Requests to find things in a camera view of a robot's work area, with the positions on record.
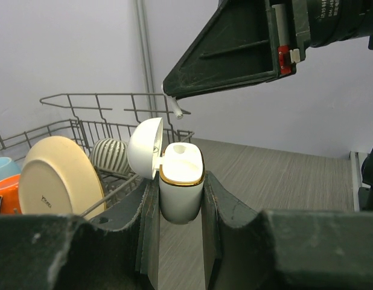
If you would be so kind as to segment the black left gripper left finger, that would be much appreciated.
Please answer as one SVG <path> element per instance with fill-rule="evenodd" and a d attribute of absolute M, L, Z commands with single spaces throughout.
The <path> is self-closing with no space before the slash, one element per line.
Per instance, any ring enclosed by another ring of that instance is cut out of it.
<path fill-rule="evenodd" d="M 86 220 L 0 215 L 0 289 L 157 289 L 159 183 Z"/>

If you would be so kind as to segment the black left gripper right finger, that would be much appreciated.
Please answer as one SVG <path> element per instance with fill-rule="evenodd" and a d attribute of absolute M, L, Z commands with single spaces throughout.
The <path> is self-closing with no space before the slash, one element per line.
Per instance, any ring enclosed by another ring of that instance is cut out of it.
<path fill-rule="evenodd" d="M 256 212 L 205 175 L 206 289 L 373 289 L 373 211 Z"/>

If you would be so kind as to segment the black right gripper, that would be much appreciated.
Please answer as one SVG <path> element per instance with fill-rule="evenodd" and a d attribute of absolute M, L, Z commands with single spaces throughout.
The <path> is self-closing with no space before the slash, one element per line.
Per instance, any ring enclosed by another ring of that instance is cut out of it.
<path fill-rule="evenodd" d="M 368 37 L 373 1 L 222 1 L 162 83 L 182 99 L 294 75 L 307 48 Z"/>

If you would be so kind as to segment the white earbud charging case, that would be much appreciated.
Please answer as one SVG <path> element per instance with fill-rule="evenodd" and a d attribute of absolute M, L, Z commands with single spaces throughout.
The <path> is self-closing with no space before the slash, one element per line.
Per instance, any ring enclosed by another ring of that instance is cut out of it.
<path fill-rule="evenodd" d="M 194 144 L 170 143 L 162 150 L 163 118 L 140 123 L 130 137 L 127 159 L 139 176 L 153 180 L 159 174 L 159 203 L 163 217 L 176 225 L 197 217 L 203 195 L 205 163 Z"/>

